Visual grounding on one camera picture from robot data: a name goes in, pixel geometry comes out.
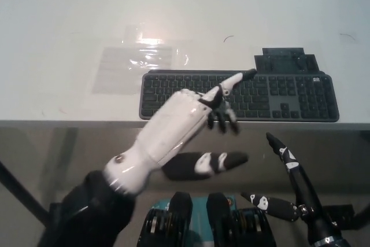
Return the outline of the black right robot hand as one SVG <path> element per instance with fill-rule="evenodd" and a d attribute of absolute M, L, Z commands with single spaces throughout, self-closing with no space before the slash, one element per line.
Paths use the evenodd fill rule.
<path fill-rule="evenodd" d="M 277 137 L 268 132 L 266 138 L 273 152 L 279 156 L 284 164 L 295 193 L 296 202 L 292 203 L 257 193 L 242 192 L 240 195 L 258 209 L 278 219 L 294 222 L 300 218 L 306 223 L 324 219 L 321 202 L 301 163 Z"/>

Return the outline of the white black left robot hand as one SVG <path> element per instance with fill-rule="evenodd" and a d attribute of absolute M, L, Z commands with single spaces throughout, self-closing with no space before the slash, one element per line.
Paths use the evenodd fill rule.
<path fill-rule="evenodd" d="M 188 89 L 174 93 L 136 139 L 139 154 L 135 158 L 140 163 L 134 168 L 134 178 L 145 180 L 160 169 L 170 180 L 204 180 L 246 163 L 248 155 L 244 152 L 182 153 L 181 149 L 214 120 L 219 121 L 222 131 L 229 123 L 231 130 L 238 132 L 236 114 L 225 98 L 237 84 L 254 78 L 256 73 L 255 69 L 237 73 L 203 95 Z"/>

